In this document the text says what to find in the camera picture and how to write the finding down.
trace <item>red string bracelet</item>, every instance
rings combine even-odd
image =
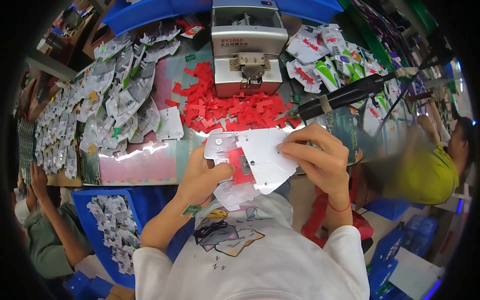
[[[343,210],[338,210],[338,209],[334,208],[334,207],[330,204],[330,199],[327,201],[327,203],[328,203],[328,205],[330,205],[330,207],[331,207],[333,210],[335,210],[336,212],[342,213],[342,212],[348,210],[348,209],[351,207],[352,201],[350,200],[350,197],[349,197],[349,198],[348,198],[348,206],[347,206],[345,209],[343,209]]]

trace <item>red chair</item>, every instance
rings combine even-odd
[[[352,168],[352,175],[350,177],[350,199],[356,199],[357,197],[357,172],[355,168]],[[327,237],[317,237],[315,233],[322,226],[322,223],[325,219],[325,212],[328,205],[328,195],[325,194],[319,187],[315,186],[315,193],[317,198],[312,204],[312,214],[310,215],[309,220],[305,225],[303,225],[301,233],[304,237],[313,241],[315,244],[319,245],[320,248],[323,248],[327,242]],[[363,253],[372,246],[373,240],[373,228],[360,214],[352,211],[353,215],[353,226],[356,227],[360,232],[360,239],[362,243]]]

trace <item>pile of red parts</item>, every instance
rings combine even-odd
[[[184,115],[180,114],[182,123],[193,128],[197,132],[211,132],[213,129],[222,128],[225,131],[243,131],[248,129],[285,127],[285,121],[290,122],[296,128],[301,120],[291,120],[289,116],[279,118],[292,106],[291,103],[283,105],[279,94],[267,96],[265,93],[257,93],[253,96],[244,96],[243,92],[232,98],[219,99],[215,96],[213,72],[210,62],[199,62],[195,69],[185,68],[184,71],[194,77],[198,77],[198,83],[190,84],[189,88],[182,89],[180,83],[176,83],[173,92],[188,99],[183,108]],[[179,106],[179,103],[165,100],[170,106]],[[227,115],[237,120],[226,119],[226,128],[223,128],[221,118]]]

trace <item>blue crate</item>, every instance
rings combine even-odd
[[[337,13],[343,11],[343,7],[337,0],[276,0],[275,2],[282,13],[323,24],[330,23]]]
[[[89,279],[78,271],[65,283],[65,287],[75,297],[75,300],[97,300],[99,298],[105,299],[113,284],[98,276]]]
[[[406,237],[402,247],[422,257],[432,243],[438,222],[433,218],[415,215],[405,225]]]
[[[77,299],[80,297],[82,290],[87,286],[88,282],[90,282],[90,278],[78,271],[75,272],[67,282],[65,282],[65,287],[75,299]]]
[[[376,264],[382,264],[395,257],[398,250],[400,250],[405,234],[403,230],[395,228],[383,239],[379,240],[371,263],[375,266]]]
[[[72,199],[85,235],[108,275],[115,283],[135,289],[135,276],[119,272],[118,264],[112,260],[112,249],[103,244],[103,231],[97,229],[96,219],[87,208],[92,196],[97,195],[124,195],[130,204],[132,202],[130,192],[127,189],[86,189],[72,192]]]
[[[97,229],[96,219],[86,207],[92,196],[124,195],[132,210],[139,232],[145,224],[156,216],[173,198],[177,186],[135,186],[118,188],[89,188],[72,192],[73,203],[80,223],[95,254],[115,283],[135,289],[135,278],[118,272],[118,264],[111,259],[112,250],[103,244],[103,232]],[[192,218],[173,237],[167,247],[167,256],[175,261],[187,239],[192,235],[195,221]]]
[[[290,14],[311,21],[328,24],[342,6],[336,0],[278,0],[281,13]],[[116,36],[153,21],[178,15],[188,15],[211,10],[210,0],[142,0],[129,4],[125,0],[117,0],[102,20],[112,28]]]
[[[142,0],[130,4],[125,0],[117,0],[105,14],[102,23],[110,26],[115,35],[119,36],[142,25],[175,15],[170,1]]]
[[[370,295],[374,295],[392,275],[398,265],[398,260],[389,259],[386,262],[373,264],[368,274],[368,284],[370,285]]]
[[[396,221],[403,216],[410,207],[411,203],[405,199],[377,198],[366,204],[363,208],[389,220]]]

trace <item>green shirt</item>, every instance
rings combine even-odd
[[[395,195],[419,204],[437,205],[448,200],[459,186],[459,179],[451,157],[441,145],[436,145],[417,151],[400,166],[393,184],[387,188],[387,197]]]
[[[83,245],[85,253],[90,253],[92,246],[76,225],[80,222],[75,207],[71,204],[64,204],[58,211]],[[49,279],[74,273],[62,243],[46,216],[37,213],[25,221],[23,228],[27,229],[25,243],[28,253],[41,276]]]

